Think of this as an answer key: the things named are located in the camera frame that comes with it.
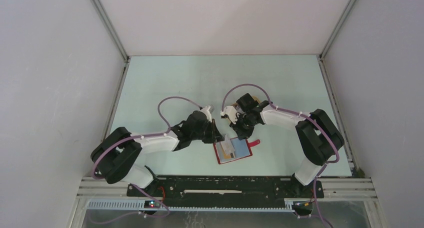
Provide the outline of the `white credit card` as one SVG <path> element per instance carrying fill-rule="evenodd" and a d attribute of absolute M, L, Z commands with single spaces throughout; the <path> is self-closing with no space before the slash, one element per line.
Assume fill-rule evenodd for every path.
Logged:
<path fill-rule="evenodd" d="M 232 155 L 235 153 L 235 148 L 232 144 L 231 139 L 229 138 L 229 136 L 227 134 L 224 136 L 224 140 L 221 141 L 220 144 L 221 144 L 221 147 L 222 147 L 224 153 L 227 156 L 232 157 Z"/>

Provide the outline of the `gold card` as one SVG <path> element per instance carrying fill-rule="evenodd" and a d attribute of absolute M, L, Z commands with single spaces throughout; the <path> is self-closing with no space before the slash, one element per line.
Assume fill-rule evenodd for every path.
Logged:
<path fill-rule="evenodd" d="M 236 158 L 236 150 L 233 145 L 229 145 L 227 143 L 219 143 L 219 147 L 217 147 L 218 157 L 221 162 L 229 162 Z"/>

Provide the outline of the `red card holder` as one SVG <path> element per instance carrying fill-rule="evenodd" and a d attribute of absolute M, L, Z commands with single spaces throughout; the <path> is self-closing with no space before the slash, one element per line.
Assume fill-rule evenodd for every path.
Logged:
<path fill-rule="evenodd" d="M 213 144 L 217 163 L 219 165 L 234 162 L 253 155 L 252 147 L 261 143 L 260 139 L 249 142 L 247 139 L 225 137 L 222 142 Z"/>

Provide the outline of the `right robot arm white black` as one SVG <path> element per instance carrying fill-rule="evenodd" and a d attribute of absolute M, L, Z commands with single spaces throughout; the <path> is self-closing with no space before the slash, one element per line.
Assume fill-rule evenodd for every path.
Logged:
<path fill-rule="evenodd" d="M 295 112 L 279 108 L 269 100 L 259 102 L 249 93 L 234 104 L 224 106 L 220 115 L 229 120 L 229 126 L 237 137 L 250 138 L 257 125 L 271 125 L 294 130 L 298 136 L 304 159 L 300 168 L 291 176 L 291 192 L 304 197 L 311 190 L 311 183 L 328 164 L 345 140 L 328 114 L 322 109 L 311 113 Z"/>

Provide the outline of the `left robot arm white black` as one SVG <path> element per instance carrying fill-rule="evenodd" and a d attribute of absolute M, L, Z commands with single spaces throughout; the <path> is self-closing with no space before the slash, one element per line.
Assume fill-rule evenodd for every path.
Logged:
<path fill-rule="evenodd" d="M 165 133 L 134 134 L 121 126 L 92 151 L 91 176 L 104 179 L 108 184 L 125 181 L 138 186 L 145 196 L 153 196 L 158 190 L 157 178 L 150 167 L 138 164 L 142 155 L 176 152 L 189 147 L 193 141 L 214 144 L 224 139 L 206 109 L 193 111 Z"/>

